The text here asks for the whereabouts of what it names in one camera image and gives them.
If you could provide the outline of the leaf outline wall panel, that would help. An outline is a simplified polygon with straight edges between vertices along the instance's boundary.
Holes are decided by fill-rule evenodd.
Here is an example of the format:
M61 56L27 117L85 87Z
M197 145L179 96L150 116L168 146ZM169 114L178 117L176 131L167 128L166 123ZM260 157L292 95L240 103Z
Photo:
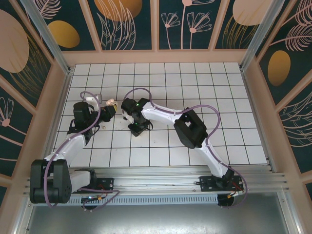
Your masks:
M312 170L312 84L304 88L279 116L300 172Z

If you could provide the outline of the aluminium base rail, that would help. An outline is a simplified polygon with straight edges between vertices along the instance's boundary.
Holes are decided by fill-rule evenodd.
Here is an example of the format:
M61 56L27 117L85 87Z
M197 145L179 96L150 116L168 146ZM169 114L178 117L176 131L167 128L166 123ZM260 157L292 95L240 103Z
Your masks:
M283 173L274 173L269 165L236 165L246 180L248 192L287 191L289 185ZM206 166L106 167L96 168L98 177L114 178L114 189L121 195L199 194L196 182L211 173Z

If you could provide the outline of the orange circle wall panel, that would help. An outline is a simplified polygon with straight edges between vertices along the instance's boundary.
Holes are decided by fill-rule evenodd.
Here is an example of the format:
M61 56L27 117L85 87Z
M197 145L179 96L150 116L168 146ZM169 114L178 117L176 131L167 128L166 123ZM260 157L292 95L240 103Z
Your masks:
M152 49L150 0L87 0L103 51Z

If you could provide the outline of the yellow oval wall panel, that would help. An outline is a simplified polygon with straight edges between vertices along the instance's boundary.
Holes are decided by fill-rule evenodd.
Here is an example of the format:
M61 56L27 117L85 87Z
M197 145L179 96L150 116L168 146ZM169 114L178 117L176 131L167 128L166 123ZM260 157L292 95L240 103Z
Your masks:
M33 0L62 51L95 50L79 0Z

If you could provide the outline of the aluminium side rail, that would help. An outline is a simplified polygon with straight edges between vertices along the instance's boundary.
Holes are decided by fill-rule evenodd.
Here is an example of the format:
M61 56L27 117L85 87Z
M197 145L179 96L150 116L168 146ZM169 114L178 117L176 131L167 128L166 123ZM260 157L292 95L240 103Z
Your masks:
M261 120L260 120L260 116L259 116L256 104L255 104L255 99L254 99L254 96L252 94L252 90L251 90L251 88L249 86L248 79L247 79L246 75L244 74L244 72L241 72L241 75L242 75L242 79L243 79L243 82L244 82L244 86L246 88L246 93L248 95L248 99L250 101L250 105L251 105L252 113L253 113L253 116L254 116L256 128L257 128L258 133L259 133L261 146L263 148L267 164L270 165L271 171L273 173L276 173L277 169L276 169L276 166L274 164L274 160L273 160L272 156L270 155L271 152L270 152L270 149L268 148L267 139L266 139L266 136L265 136L265 134L263 132L263 125L262 125Z
M59 124L61 121L62 111L66 102L66 97L69 91L70 82L72 80L73 70L71 69L69 73L64 77L64 83L61 87L60 94L58 96L58 101L56 103L56 109L52 118L51 126L48 131L45 148L43 151L43 157L49 155L54 146L54 140L59 129Z

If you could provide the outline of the feather leaf wall panel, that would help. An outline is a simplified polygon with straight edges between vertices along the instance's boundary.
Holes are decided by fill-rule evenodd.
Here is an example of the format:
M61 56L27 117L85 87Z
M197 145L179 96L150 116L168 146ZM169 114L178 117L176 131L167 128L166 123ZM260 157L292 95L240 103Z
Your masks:
M275 104L312 69L312 0L296 0L259 62Z

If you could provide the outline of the aluminium corner post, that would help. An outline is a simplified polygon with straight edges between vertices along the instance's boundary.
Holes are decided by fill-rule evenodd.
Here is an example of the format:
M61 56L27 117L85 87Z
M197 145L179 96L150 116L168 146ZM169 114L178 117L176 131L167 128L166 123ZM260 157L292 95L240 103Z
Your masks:
M273 0L270 3L239 65L242 73L247 70L261 43L265 41L265 37L269 34L269 30L272 28L279 13L283 12L282 8L285 5L285 1Z
M46 22L40 15L37 7L35 6L35 3L32 0L20 0L20 2L23 5L26 12L29 14L31 20L33 21L38 31L41 33L44 41L46 42L48 48L50 49L56 61L60 65L62 71L67 75L70 74L71 68L67 63L65 57L63 56L62 51L59 48L58 44L56 43L54 37L52 36Z

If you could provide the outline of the gold lines wall panel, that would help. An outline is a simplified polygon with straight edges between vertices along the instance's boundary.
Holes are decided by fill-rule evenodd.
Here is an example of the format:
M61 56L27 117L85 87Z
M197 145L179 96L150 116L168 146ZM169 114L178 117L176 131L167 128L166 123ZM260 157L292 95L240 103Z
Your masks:
M51 63L9 0L0 0L0 75L37 106Z

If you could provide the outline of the single flower wall panel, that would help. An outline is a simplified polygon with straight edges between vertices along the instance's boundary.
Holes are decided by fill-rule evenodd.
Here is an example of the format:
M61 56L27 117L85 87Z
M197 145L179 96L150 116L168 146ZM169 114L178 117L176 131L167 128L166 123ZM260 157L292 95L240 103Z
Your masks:
M33 113L23 98L0 75L0 174L12 177Z

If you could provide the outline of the beige circle wall panel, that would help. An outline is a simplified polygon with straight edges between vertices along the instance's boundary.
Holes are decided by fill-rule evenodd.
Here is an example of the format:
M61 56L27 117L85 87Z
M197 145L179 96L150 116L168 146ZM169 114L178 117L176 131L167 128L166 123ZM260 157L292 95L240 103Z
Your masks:
M246 49L272 0L230 0L215 49Z

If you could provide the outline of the three flowers wall panel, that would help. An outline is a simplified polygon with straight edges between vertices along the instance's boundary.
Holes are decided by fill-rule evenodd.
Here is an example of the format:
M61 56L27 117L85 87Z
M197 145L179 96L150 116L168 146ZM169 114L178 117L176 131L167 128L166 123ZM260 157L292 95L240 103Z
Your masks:
M184 36L186 32L190 34L189 49L193 46L193 35L208 32L212 30L213 24L211 23L210 14L211 11L206 12L187 12L190 7L199 7L212 4L215 0L174 0L176 3L182 4L181 15L178 12L162 12L160 13L160 20L163 27L165 28L166 39L168 44L168 49L172 49L170 42L169 30L171 28L179 27L179 42L180 50L184 49Z

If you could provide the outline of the grey metal sheet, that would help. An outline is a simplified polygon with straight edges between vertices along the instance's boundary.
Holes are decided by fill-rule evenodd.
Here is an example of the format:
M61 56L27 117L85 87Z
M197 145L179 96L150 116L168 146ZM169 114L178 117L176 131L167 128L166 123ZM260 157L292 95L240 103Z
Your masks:
M18 234L297 234L279 204L221 209L216 205L35 207Z

